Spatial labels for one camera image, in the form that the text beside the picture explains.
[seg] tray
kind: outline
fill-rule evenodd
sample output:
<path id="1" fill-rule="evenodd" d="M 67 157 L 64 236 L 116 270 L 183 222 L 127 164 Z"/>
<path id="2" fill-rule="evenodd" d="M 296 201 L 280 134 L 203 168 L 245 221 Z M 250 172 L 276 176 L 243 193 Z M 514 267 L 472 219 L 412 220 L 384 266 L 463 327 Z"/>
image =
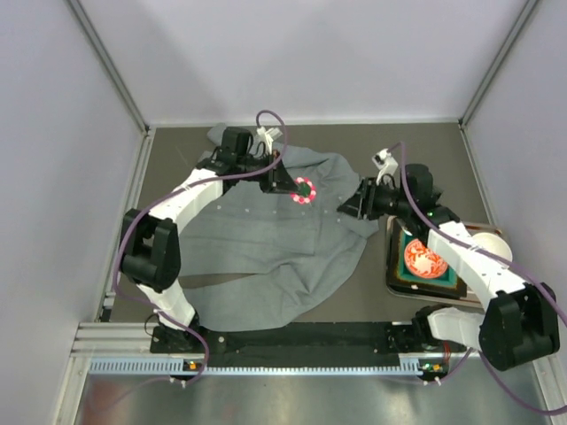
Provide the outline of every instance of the tray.
<path id="1" fill-rule="evenodd" d="M 479 232 L 490 232 L 504 237 L 502 231 L 494 226 L 464 222 L 469 232 L 474 235 Z M 403 260 L 403 250 L 414 238 L 407 236 L 395 217 L 386 222 L 386 286 L 394 295 L 418 298 L 450 305 L 464 305 L 482 308 L 478 298 L 465 282 L 449 267 L 438 279 L 423 279 L 414 276 L 406 268 Z"/>

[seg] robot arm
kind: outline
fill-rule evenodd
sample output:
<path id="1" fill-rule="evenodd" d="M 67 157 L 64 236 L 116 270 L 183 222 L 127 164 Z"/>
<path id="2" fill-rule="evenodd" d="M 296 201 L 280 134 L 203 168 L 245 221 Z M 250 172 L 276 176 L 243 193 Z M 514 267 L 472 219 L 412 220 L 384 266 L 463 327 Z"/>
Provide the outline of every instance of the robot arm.
<path id="1" fill-rule="evenodd" d="M 197 326 L 195 309 L 187 301 L 177 279 L 181 269 L 179 235 L 200 211 L 221 197 L 242 180 L 255 181 L 265 193 L 292 193 L 298 191 L 295 181 L 282 162 L 264 174 L 247 179 L 217 180 L 193 186 L 192 183 L 217 176 L 245 174 L 269 166 L 279 156 L 272 149 L 272 141 L 279 129 L 258 129 L 265 150 L 258 158 L 250 154 L 252 134 L 244 129 L 228 127 L 219 146 L 210 158 L 197 164 L 190 176 L 174 190 L 189 188 L 180 195 L 155 206 L 145 216 L 128 241 L 120 270 L 149 298 L 159 311 L 185 326 Z M 122 222 L 122 236 L 139 214 L 130 210 Z M 162 325 L 170 332 L 170 339 L 184 339 L 185 332 L 163 316 Z"/>
<path id="2" fill-rule="evenodd" d="M 425 309 L 414 320 L 426 340 L 449 340 L 482 351 L 499 370 L 538 359 L 559 349 L 556 313 L 532 285 L 496 260 L 476 252 L 472 236 L 459 218 L 439 205 L 441 191 L 433 185 L 426 166 L 406 167 L 409 191 L 419 209 L 439 229 L 473 247 L 463 248 L 429 229 L 417 217 L 403 189 L 395 187 L 398 164 L 388 150 L 374 158 L 377 178 L 366 178 L 338 210 L 358 219 L 376 220 L 384 214 L 402 220 L 405 229 L 438 253 L 477 294 L 484 314 L 438 306 Z"/>

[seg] metal frame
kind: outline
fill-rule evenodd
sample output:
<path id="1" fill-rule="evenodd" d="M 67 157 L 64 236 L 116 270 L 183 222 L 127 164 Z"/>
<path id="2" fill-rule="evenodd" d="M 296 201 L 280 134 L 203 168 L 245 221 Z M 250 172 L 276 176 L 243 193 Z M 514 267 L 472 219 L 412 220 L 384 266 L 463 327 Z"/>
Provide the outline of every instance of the metal frame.
<path id="1" fill-rule="evenodd" d="M 519 36 L 522 34 L 524 28 L 533 17 L 540 3 L 541 0 L 528 0 L 525 3 L 524 8 L 522 9 L 522 11 L 520 11 L 516 22 L 514 22 L 514 25 L 508 32 L 508 35 L 506 36 L 504 43 L 498 50 L 498 53 L 496 54 L 496 57 L 494 58 L 492 64 L 488 67 L 485 76 L 483 77 L 480 85 L 477 88 L 477 91 L 475 91 L 475 94 L 470 100 L 469 105 L 467 106 L 467 109 L 465 110 L 462 118 L 459 120 L 462 127 L 466 128 L 469 125 L 470 120 L 474 116 L 475 112 L 480 106 L 480 103 L 485 97 L 487 90 L 490 88 L 492 82 L 494 81 L 494 78 L 501 70 L 501 67 L 506 61 L 506 58 L 512 51 L 512 48 L 516 45 Z"/>
<path id="2" fill-rule="evenodd" d="M 548 410 L 567 404 L 567 384 L 561 361 L 556 355 L 533 362 L 535 375 L 540 384 L 541 394 Z M 567 415 L 551 418 L 554 425 L 567 425 Z"/>
<path id="3" fill-rule="evenodd" d="M 171 357 L 200 361 L 204 354 L 156 355 L 150 353 L 153 328 L 156 323 L 90 323 L 79 325 L 71 357 L 73 358 L 155 358 Z"/>
<path id="4" fill-rule="evenodd" d="M 123 198 L 120 210 L 127 211 L 137 205 L 138 199 L 140 198 L 140 193 L 142 191 L 142 185 L 144 183 L 145 171 L 148 166 L 148 161 L 150 160 L 151 147 L 153 146 L 153 139 L 155 137 L 155 130 L 151 129 L 148 135 L 144 137 L 142 143 L 140 144 L 140 149 L 137 154 L 136 163 L 132 168 L 130 174 L 130 184 L 128 186 L 128 192 Z M 118 250 L 118 244 L 120 240 L 120 221 L 116 222 L 116 228 L 114 230 L 114 245 L 109 251 L 108 256 L 105 260 L 105 290 L 104 295 L 99 303 L 97 309 L 97 317 L 101 314 L 102 309 L 112 309 L 114 305 L 115 294 L 113 292 L 113 260 L 114 254 Z"/>
<path id="5" fill-rule="evenodd" d="M 61 385 L 53 425 L 74 425 L 87 375 L 89 374 L 89 358 L 71 358 L 67 363 L 65 377 Z"/>
<path id="6" fill-rule="evenodd" d="M 95 52 L 97 58 L 100 60 L 100 63 L 103 66 L 106 75 L 109 77 L 112 85 L 116 89 L 116 92 L 122 103 L 124 104 L 124 106 L 126 106 L 126 109 L 132 117 L 132 120 L 134 120 L 138 128 L 140 128 L 140 131 L 143 134 L 146 134 L 149 131 L 150 127 L 146 124 L 144 116 L 138 109 L 134 98 L 132 97 L 132 95 L 130 95 L 130 92 L 126 87 L 124 80 L 122 80 L 122 77 L 120 77 L 120 73 L 118 72 L 116 65 L 113 63 L 112 58 L 108 54 L 108 51 L 106 51 L 106 47 L 98 36 L 96 29 L 92 25 L 92 22 L 89 19 L 89 15 L 87 15 L 84 8 L 82 7 L 81 1 L 64 1 L 69 7 L 69 10 L 73 14 L 75 20 L 81 27 L 82 32 L 86 35 L 90 46 Z"/>

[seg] silver metal surface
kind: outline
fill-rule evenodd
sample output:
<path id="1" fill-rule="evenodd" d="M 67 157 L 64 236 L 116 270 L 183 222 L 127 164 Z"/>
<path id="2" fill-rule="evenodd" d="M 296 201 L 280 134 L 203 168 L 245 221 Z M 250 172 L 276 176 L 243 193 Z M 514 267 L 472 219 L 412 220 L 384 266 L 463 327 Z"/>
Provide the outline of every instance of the silver metal surface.
<path id="1" fill-rule="evenodd" d="M 518 396 L 543 406 L 533 367 L 518 367 L 504 376 Z M 86 388 L 92 391 L 92 405 L 100 409 L 146 379 L 90 376 Z M 93 414 L 84 399 L 76 422 L 82 425 L 551 423 L 517 407 L 478 360 L 469 360 L 440 387 L 380 377 L 206 376 L 185 390 L 178 383 L 152 383 L 106 414 Z"/>
<path id="2" fill-rule="evenodd" d="M 90 362 L 91 375 L 195 375 L 185 370 L 183 359 L 100 358 Z M 399 366 L 387 367 L 207 367 L 205 376 L 418 376 L 419 360 L 400 359 Z"/>
<path id="3" fill-rule="evenodd" d="M 122 80 L 122 78 L 120 77 L 120 74 L 113 63 L 113 60 L 106 51 L 103 42 L 101 41 L 100 37 L 97 34 L 97 31 L 92 25 L 92 22 L 90 22 L 89 16 L 82 7 L 81 1 L 65 0 L 65 3 L 67 3 L 67 5 L 69 6 L 71 13 L 77 20 L 77 23 L 81 27 L 83 33 L 86 35 L 87 40 L 89 41 L 91 47 L 95 51 L 95 54 L 99 58 L 100 63 L 102 64 L 106 74 L 110 78 L 111 83 L 113 84 L 114 88 L 116 89 L 116 92 L 118 93 L 120 99 L 122 100 L 122 103 L 124 104 L 124 106 L 128 110 L 128 113 L 132 117 L 132 120 L 134 120 L 138 128 L 140 128 L 140 131 L 143 134 L 145 134 L 148 129 L 148 126 L 144 121 L 144 117 L 142 116 L 142 113 L 136 106 L 136 103 L 134 102 L 132 95 L 130 95 L 130 92 L 126 87 L 124 80 Z"/>
<path id="4" fill-rule="evenodd" d="M 475 111 L 482 102 L 482 99 L 484 98 L 485 93 L 487 92 L 488 88 L 493 82 L 494 77 L 501 69 L 502 64 L 504 63 L 504 61 L 508 57 L 508 54 L 516 44 L 518 37 L 522 34 L 522 31 L 524 30 L 527 22 L 530 20 L 530 17 L 535 12 L 539 3 L 540 0 L 528 0 L 525 2 L 524 8 L 522 9 L 522 11 L 520 11 L 520 14 L 516 19 L 516 22 L 514 22 L 514 25 L 510 29 L 508 35 L 506 36 L 506 39 L 504 40 L 504 43 L 498 50 L 496 57 L 494 58 L 492 64 L 488 68 L 488 71 L 486 71 L 485 76 L 480 82 L 477 91 L 470 100 L 469 105 L 467 106 L 467 109 L 465 110 L 462 116 L 461 123 L 465 127 L 469 125 L 470 120 L 472 119 L 473 115 L 475 114 Z"/>
<path id="5" fill-rule="evenodd" d="M 71 348 L 71 356 L 143 357 L 151 355 L 150 343 L 151 337 L 145 333 L 144 325 L 138 323 L 81 323 Z"/>
<path id="6" fill-rule="evenodd" d="M 541 393 L 548 410 L 557 409 L 567 404 L 567 386 L 561 363 L 556 355 L 547 356 L 533 362 L 533 367 L 540 383 Z M 567 425 L 567 415 L 551 418 L 554 425 Z"/>
<path id="7" fill-rule="evenodd" d="M 75 422 L 81 394 L 89 372 L 89 359 L 70 359 L 61 385 L 55 409 L 54 425 L 72 425 Z"/>

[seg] red circular pattern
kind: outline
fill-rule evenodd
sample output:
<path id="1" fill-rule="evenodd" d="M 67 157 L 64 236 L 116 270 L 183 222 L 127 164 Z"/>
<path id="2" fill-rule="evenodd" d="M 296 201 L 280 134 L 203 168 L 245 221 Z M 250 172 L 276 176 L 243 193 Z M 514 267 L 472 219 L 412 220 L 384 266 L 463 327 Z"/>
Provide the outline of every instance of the red circular pattern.
<path id="1" fill-rule="evenodd" d="M 317 196 L 317 191 L 315 190 L 315 185 L 309 180 L 309 179 L 305 179 L 303 177 L 298 177 L 297 179 L 295 179 L 296 183 L 307 183 L 309 185 L 309 187 L 311 188 L 311 193 L 309 194 L 308 197 L 302 197 L 301 195 L 298 195 L 297 193 L 291 193 L 291 199 L 293 199 L 293 202 L 297 202 L 298 204 L 311 204 L 311 202 L 315 199 L 315 197 Z"/>
<path id="2" fill-rule="evenodd" d="M 436 279 L 443 275 L 448 264 L 435 252 L 414 239 L 404 250 L 404 261 L 409 271 L 417 277 Z"/>

